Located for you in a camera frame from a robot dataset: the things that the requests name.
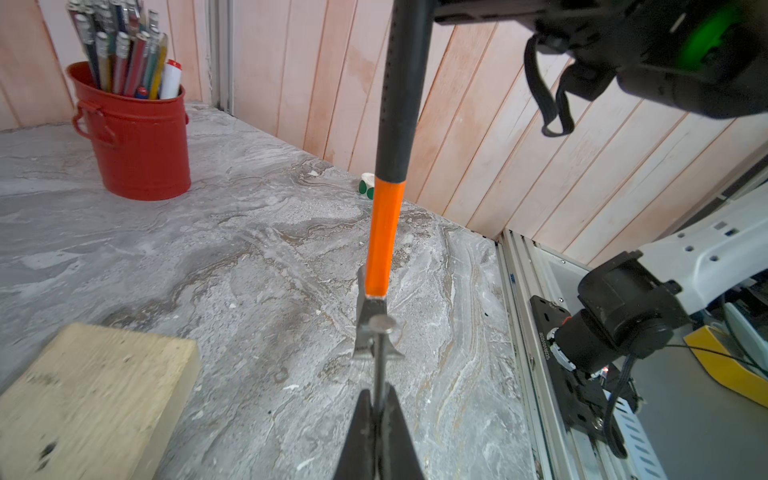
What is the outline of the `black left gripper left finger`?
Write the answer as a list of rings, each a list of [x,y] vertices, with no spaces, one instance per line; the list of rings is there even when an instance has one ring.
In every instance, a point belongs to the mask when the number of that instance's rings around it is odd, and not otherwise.
[[[371,392],[360,392],[333,480],[373,480],[376,475],[376,419]]]

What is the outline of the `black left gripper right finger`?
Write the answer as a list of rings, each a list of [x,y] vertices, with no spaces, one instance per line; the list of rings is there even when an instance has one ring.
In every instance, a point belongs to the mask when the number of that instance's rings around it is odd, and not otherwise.
[[[424,480],[397,392],[386,383],[385,393],[379,415],[379,478]]]

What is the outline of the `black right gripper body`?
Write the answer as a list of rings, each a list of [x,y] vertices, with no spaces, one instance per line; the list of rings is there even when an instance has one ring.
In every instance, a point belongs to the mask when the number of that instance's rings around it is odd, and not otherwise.
[[[633,96],[713,119],[767,110],[764,1],[440,1],[439,24],[516,21],[566,53],[569,93],[616,81]]]

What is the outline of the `pale wooden block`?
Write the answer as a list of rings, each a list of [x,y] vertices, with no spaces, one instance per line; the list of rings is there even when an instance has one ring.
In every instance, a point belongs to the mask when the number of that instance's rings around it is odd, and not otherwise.
[[[1,396],[2,478],[153,478],[200,369],[193,340],[66,326]]]

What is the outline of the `claw hammer orange black handle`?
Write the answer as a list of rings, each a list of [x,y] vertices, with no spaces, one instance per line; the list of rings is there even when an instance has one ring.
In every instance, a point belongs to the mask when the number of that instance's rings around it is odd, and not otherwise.
[[[352,357],[371,358],[371,319],[386,312],[391,262],[424,86],[436,3],[395,1],[382,77],[374,197],[365,267],[358,272]]]

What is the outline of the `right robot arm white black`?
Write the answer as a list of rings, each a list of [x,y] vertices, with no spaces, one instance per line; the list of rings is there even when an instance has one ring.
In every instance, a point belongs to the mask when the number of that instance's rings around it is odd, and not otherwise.
[[[514,20],[543,135],[571,134],[568,99],[624,92],[711,119],[767,109],[763,1],[441,1],[440,24]],[[662,349],[713,300],[767,267],[767,189],[688,229],[623,252],[579,283],[582,309],[547,336],[561,366],[623,371]]]

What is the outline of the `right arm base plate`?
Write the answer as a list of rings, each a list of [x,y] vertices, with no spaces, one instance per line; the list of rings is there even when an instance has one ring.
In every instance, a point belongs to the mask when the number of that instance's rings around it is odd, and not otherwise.
[[[529,304],[565,426],[605,443],[614,456],[626,459],[625,439],[614,418],[618,396],[607,396],[599,379],[603,368],[620,354],[599,332],[588,310],[572,314],[537,295]]]

